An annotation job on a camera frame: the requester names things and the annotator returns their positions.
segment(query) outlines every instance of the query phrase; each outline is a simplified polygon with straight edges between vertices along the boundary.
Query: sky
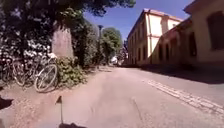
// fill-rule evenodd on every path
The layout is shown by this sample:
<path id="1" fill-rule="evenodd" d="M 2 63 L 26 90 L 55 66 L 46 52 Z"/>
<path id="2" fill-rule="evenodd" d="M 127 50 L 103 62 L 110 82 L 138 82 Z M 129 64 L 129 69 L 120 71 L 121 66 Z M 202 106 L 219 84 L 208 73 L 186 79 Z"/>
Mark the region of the sky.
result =
<path id="1" fill-rule="evenodd" d="M 115 27 L 120 30 L 123 40 L 126 40 L 129 32 L 140 16 L 144 8 L 165 12 L 181 19 L 186 19 L 188 15 L 183 9 L 193 0 L 136 0 L 134 8 L 108 8 L 103 17 L 95 17 L 85 13 L 85 18 L 95 25 L 104 27 Z"/>

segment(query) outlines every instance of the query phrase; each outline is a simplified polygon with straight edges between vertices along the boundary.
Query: building facade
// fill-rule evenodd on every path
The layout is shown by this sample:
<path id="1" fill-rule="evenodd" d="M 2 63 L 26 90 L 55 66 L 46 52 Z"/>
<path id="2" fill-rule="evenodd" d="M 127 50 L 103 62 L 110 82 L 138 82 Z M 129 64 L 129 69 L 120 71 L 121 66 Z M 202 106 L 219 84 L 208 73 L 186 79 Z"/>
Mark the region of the building facade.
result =
<path id="1" fill-rule="evenodd" d="M 140 16 L 128 36 L 132 54 L 129 64 L 189 64 L 224 69 L 223 7 L 224 0 L 194 0 L 184 9 L 190 17 L 182 22 L 160 12 L 144 10 L 144 17 Z M 145 37 L 132 42 L 140 21 L 146 25 Z M 146 59 L 141 53 L 144 46 Z"/>
<path id="2" fill-rule="evenodd" d="M 160 37 L 181 21 L 163 12 L 144 9 L 128 35 L 128 64 L 152 64 L 151 55 Z"/>
<path id="3" fill-rule="evenodd" d="M 193 22 L 197 61 L 224 69 L 224 0 L 195 0 L 184 11 Z"/>

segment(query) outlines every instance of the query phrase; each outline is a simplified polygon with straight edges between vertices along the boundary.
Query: bush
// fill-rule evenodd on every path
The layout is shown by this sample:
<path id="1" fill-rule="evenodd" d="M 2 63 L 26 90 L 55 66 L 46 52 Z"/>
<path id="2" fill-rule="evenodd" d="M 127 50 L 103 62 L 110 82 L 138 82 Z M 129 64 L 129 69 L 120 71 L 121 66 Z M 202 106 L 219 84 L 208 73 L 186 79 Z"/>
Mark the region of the bush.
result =
<path id="1" fill-rule="evenodd" d="M 86 82 L 85 73 L 78 65 L 77 58 L 59 58 L 57 60 L 59 68 L 59 85 L 69 88 Z"/>

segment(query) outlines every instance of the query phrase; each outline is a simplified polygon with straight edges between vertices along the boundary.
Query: cobblestone gutter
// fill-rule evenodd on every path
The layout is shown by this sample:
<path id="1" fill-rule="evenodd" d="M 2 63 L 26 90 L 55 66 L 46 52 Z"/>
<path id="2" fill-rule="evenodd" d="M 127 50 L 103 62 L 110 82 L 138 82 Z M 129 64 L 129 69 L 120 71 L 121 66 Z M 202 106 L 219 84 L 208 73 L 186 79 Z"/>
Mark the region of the cobblestone gutter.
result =
<path id="1" fill-rule="evenodd" d="M 148 84 L 157 88 L 158 90 L 163 91 L 173 97 L 176 97 L 195 108 L 201 109 L 202 111 L 208 112 L 210 114 L 216 114 L 216 115 L 224 118 L 224 107 L 221 105 L 218 105 L 218 104 L 211 102 L 207 99 L 204 99 L 204 98 L 201 98 L 198 96 L 194 96 L 190 93 L 186 93 L 186 92 L 171 88 L 167 85 L 163 85 L 163 84 L 158 83 L 153 80 L 147 80 L 144 82 L 147 82 Z"/>

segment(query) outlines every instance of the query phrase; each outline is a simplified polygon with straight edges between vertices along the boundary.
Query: pole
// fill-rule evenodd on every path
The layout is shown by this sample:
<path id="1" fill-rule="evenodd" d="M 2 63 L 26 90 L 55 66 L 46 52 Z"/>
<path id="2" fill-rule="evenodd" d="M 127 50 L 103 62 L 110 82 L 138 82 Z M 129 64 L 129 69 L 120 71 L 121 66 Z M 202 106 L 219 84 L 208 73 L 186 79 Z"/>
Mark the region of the pole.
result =
<path id="1" fill-rule="evenodd" d="M 99 39 L 97 42 L 97 68 L 99 69 L 100 65 L 100 41 L 101 41 L 101 30 L 103 28 L 103 25 L 98 25 L 99 28 Z"/>

